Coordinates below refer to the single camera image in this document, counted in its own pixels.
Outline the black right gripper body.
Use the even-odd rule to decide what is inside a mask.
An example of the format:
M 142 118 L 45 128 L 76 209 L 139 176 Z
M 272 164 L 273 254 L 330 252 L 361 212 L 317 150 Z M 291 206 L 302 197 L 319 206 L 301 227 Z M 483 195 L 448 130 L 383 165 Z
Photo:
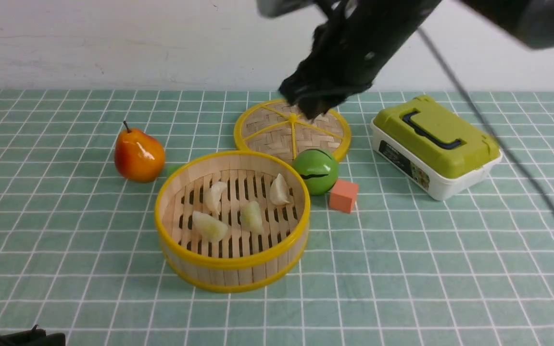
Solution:
M 314 120 L 372 86 L 380 70 L 439 5 L 437 0 L 319 0 L 327 15 L 309 55 L 279 86 L 291 106 Z

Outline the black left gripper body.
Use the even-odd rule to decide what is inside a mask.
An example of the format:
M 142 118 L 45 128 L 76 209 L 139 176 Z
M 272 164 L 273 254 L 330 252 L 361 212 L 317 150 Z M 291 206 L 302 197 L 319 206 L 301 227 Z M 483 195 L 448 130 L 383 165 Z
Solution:
M 65 346 L 64 333 L 48 334 L 35 325 L 32 329 L 0 337 L 0 346 Z

